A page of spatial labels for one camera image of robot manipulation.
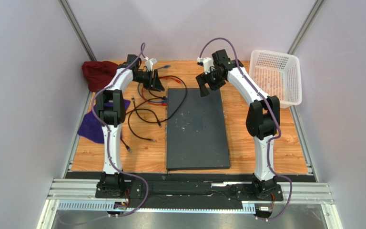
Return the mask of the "dark grey network switch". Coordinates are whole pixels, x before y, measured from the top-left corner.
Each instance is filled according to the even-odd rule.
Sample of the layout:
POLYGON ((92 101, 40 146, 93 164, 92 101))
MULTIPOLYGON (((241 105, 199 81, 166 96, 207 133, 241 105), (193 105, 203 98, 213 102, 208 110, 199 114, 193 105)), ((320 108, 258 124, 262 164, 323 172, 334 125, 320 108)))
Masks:
POLYGON ((166 126, 166 169, 228 169, 231 166, 220 91, 170 88, 166 126))

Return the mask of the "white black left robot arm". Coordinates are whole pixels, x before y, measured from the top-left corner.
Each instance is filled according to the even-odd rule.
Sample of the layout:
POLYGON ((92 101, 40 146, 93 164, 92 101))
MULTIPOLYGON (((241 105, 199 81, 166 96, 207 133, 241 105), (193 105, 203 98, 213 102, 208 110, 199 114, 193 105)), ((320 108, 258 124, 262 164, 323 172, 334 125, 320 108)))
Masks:
POLYGON ((106 158, 97 184, 96 197, 121 198, 126 193, 125 172, 121 162, 121 133, 126 118, 123 92, 131 82, 138 82, 156 91, 164 91, 157 70, 157 59, 129 54, 119 65, 114 78, 94 96, 91 107, 94 117, 102 125, 106 158))

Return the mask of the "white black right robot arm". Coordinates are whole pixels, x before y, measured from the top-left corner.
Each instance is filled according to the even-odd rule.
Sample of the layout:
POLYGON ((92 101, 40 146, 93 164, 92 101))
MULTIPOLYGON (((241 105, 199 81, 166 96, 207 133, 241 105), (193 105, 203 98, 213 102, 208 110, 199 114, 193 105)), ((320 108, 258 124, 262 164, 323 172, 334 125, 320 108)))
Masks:
POLYGON ((255 170, 252 194, 258 199, 271 195, 277 181, 273 169, 274 140, 280 134, 280 101, 269 96, 250 78, 239 60, 218 50, 210 58, 197 58, 204 72, 196 77, 202 97, 216 91, 227 82, 232 84, 249 105, 246 129, 254 139, 255 170))

